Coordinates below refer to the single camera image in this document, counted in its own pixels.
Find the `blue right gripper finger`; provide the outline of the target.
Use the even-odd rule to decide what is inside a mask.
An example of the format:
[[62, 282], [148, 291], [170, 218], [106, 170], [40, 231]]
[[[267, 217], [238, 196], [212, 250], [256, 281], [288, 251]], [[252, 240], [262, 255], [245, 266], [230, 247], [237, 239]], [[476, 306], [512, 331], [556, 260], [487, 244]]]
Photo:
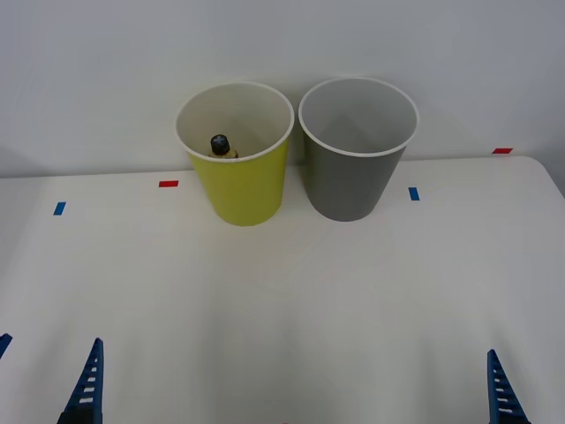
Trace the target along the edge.
[[487, 353], [487, 389], [490, 424], [530, 424], [494, 349]]

